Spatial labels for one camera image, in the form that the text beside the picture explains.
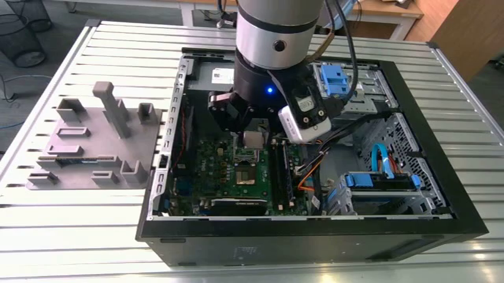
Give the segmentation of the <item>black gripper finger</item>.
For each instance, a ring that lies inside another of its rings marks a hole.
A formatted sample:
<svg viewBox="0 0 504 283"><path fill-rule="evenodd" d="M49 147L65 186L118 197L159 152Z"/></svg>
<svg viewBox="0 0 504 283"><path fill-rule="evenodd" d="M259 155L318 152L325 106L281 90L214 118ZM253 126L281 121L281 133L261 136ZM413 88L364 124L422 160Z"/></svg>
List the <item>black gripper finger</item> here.
<svg viewBox="0 0 504 283"><path fill-rule="evenodd" d="M275 134L275 112L271 108L253 107L247 108L250 118L247 130L259 131L266 139Z"/></svg>
<svg viewBox="0 0 504 283"><path fill-rule="evenodd" d="M231 91L208 92L208 112L223 132L241 134L246 127L246 101Z"/></svg>

